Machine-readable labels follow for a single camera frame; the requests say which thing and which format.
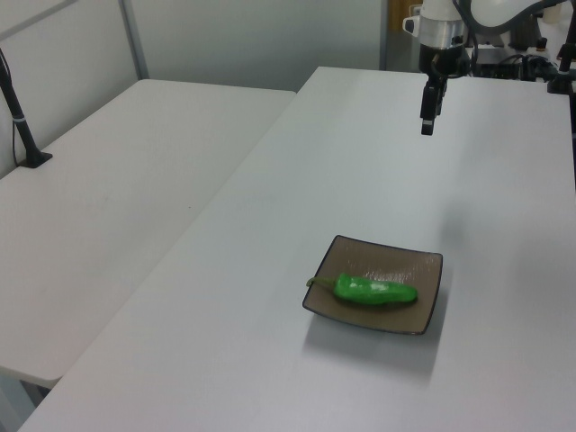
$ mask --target white tabletop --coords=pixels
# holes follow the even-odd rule
[[[0,373],[52,386],[293,96],[141,81],[3,178]]]
[[[568,99],[319,69],[22,432],[573,430]],[[427,334],[302,308],[342,234],[444,254]]]

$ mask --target square plate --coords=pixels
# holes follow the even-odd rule
[[[341,273],[347,273],[400,282],[416,288],[418,299],[410,304],[369,306],[340,300],[330,288],[313,283],[302,306],[323,317],[366,329],[422,335],[434,311],[442,262],[440,254],[336,236],[320,263],[317,277],[338,278]]]

